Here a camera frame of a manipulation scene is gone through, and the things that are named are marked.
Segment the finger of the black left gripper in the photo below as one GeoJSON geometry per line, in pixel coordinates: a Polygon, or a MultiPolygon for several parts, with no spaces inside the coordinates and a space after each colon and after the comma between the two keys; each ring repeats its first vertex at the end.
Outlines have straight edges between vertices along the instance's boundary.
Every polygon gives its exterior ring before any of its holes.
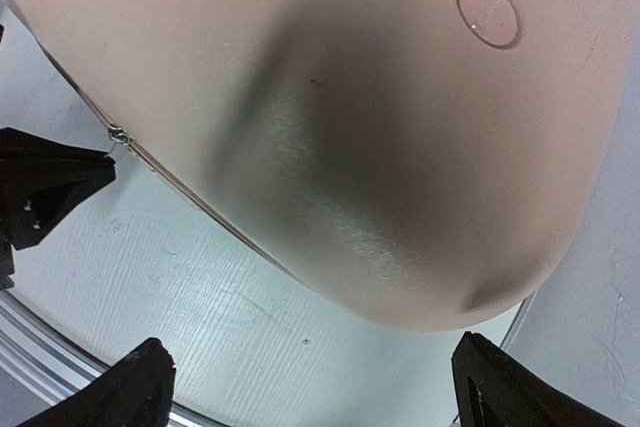
{"type": "Polygon", "coordinates": [[[105,152],[3,128],[1,231],[17,250],[34,247],[115,179],[115,161],[105,152]]]}

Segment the pink hard-shell suitcase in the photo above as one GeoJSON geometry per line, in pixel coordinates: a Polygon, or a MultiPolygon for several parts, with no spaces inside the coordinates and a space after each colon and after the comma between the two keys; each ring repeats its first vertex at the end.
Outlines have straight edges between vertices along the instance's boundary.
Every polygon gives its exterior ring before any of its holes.
{"type": "Polygon", "coordinates": [[[537,289],[599,174],[639,0],[4,0],[134,151],[369,321],[537,289]]]}

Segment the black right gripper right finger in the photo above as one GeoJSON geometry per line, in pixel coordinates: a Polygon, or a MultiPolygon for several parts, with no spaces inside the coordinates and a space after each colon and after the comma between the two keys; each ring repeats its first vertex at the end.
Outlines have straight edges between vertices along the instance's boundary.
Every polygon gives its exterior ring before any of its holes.
{"type": "Polygon", "coordinates": [[[452,372],[462,427],[618,424],[545,383],[479,333],[464,333],[452,372]]]}

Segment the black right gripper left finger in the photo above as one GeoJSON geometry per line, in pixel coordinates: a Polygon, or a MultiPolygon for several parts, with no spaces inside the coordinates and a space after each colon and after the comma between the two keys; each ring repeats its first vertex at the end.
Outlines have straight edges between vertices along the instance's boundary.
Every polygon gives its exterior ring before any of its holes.
{"type": "Polygon", "coordinates": [[[157,338],[148,338],[87,387],[21,427],[166,427],[176,368],[157,338]]]}

